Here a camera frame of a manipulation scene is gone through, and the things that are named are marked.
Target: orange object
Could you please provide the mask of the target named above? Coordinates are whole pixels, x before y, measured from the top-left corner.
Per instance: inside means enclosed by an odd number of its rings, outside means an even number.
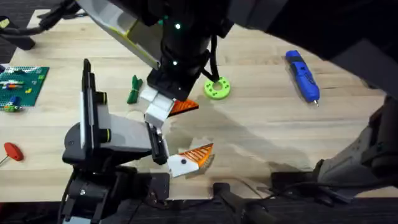
[[[176,100],[169,114],[169,117],[180,113],[185,113],[187,111],[195,110],[198,108],[199,104],[195,103],[193,100],[185,100],[185,101]]]
[[[193,162],[196,162],[198,166],[201,167],[209,158],[212,149],[213,149],[213,143],[186,152],[182,152],[179,155],[186,157],[187,159],[190,159]]]
[[[16,161],[21,161],[24,159],[24,155],[21,150],[13,143],[4,143],[4,148],[6,150],[7,157],[9,156]]]

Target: black cable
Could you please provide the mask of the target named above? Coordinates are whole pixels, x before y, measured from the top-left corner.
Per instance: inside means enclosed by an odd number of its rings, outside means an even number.
[[[316,187],[331,187],[331,188],[338,188],[338,189],[376,189],[378,187],[385,187],[387,185],[391,185],[391,183],[397,182],[398,177],[397,176],[392,176],[392,177],[387,177],[383,178],[380,180],[377,180],[375,182],[370,182],[370,183],[365,183],[365,184],[333,184],[333,183],[321,183],[321,182],[300,182],[296,184],[289,185],[282,189],[279,192],[273,193],[270,196],[262,199],[258,199],[255,201],[252,201],[250,203],[258,203],[260,205],[261,202],[265,202],[266,200],[269,200],[273,197],[284,195],[286,191],[294,188],[294,187],[300,187],[303,185],[313,185]]]
[[[220,79],[220,75],[218,74],[216,51],[217,51],[217,34],[213,34],[211,36],[210,70],[214,76],[214,79],[218,81]]]
[[[67,200],[69,186],[72,183],[72,181],[75,179],[75,177],[76,177],[76,170],[73,169],[72,173],[70,174],[67,186],[65,187],[65,190],[63,191],[60,208],[58,209],[57,224],[62,224],[62,210],[63,210],[63,208],[65,206],[65,202]]]
[[[73,2],[74,0],[63,0],[60,2],[57,8],[55,8],[39,22],[38,27],[18,29],[10,27],[0,28],[0,35],[27,36],[41,34],[45,30],[49,30],[55,26],[59,20],[61,20],[63,14],[67,10],[67,7]]]
[[[127,224],[130,224],[130,223],[131,223],[132,219],[136,216],[139,207],[140,207],[143,203],[144,203],[144,202],[141,201],[141,202],[137,205],[136,209],[135,209],[135,210],[133,211],[133,213],[131,214],[131,216],[130,216],[129,221],[128,221]]]

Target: green object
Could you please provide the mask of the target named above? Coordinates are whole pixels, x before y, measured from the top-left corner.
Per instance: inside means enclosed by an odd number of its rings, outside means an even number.
[[[213,88],[214,83],[211,80],[205,82],[206,96],[212,100],[222,100],[226,98],[231,91],[231,84],[225,77],[220,77],[217,83],[221,87],[219,90]]]
[[[19,106],[34,106],[49,69],[48,67],[6,68],[0,73],[0,82],[18,80],[24,84],[22,88],[12,90],[2,89],[3,85],[0,85],[0,106],[6,105],[12,96],[18,96],[21,99]]]
[[[127,104],[137,103],[139,89],[142,86],[142,79],[138,79],[136,75],[132,77],[131,80],[131,91],[129,98],[127,99]]]
[[[19,112],[22,110],[20,106],[15,106],[15,105],[2,106],[1,109],[8,113]]]

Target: cable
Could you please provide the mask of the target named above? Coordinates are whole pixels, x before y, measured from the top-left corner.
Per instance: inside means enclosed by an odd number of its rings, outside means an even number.
[[[62,217],[62,210],[65,206],[65,201],[67,200],[67,195],[68,195],[68,191],[69,191],[69,186],[72,183],[72,181],[75,179],[76,177],[76,170],[75,168],[73,168],[72,173],[70,174],[67,186],[65,187],[65,190],[63,191],[63,195],[62,195],[62,199],[61,199],[61,204],[60,204],[60,208],[58,209],[58,216],[57,216],[57,224],[62,224],[61,221],[61,217]]]
[[[258,204],[262,205],[261,202],[265,202],[266,200],[269,200],[276,196],[284,195],[286,193],[286,191],[290,190],[291,188],[299,187],[299,186],[303,186],[303,185],[313,185],[316,187],[332,187],[332,188],[338,188],[338,189],[372,189],[372,188],[378,188],[378,187],[384,187],[386,185],[390,185],[391,183],[396,182],[397,179],[398,179],[397,176],[392,176],[392,177],[383,178],[383,179],[377,180],[375,182],[366,183],[366,184],[333,184],[333,183],[321,183],[321,182],[300,182],[300,183],[289,185],[289,186],[285,187],[284,189],[282,189],[281,191],[273,193],[266,198],[258,199],[253,202],[250,202],[250,203],[258,203]]]
[[[55,26],[59,20],[61,20],[67,7],[72,4],[74,0],[63,0],[59,3],[58,7],[52,12],[46,15],[40,22],[38,27],[34,28],[0,28],[0,35],[12,35],[12,36],[25,36],[25,35],[36,35],[41,34],[45,30],[51,29]]]
[[[130,223],[131,223],[132,219],[136,216],[139,207],[140,207],[143,203],[144,203],[144,202],[141,201],[141,202],[137,205],[136,209],[135,209],[135,210],[133,211],[133,213],[131,214],[131,216],[130,216],[129,221],[128,221],[127,224],[130,224]]]

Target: yellow label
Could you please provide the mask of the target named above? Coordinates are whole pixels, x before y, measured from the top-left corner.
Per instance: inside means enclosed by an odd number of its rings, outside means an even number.
[[[9,19],[5,19],[3,21],[0,21],[0,27],[1,28],[6,28],[8,26],[8,24],[10,24],[10,20]]]

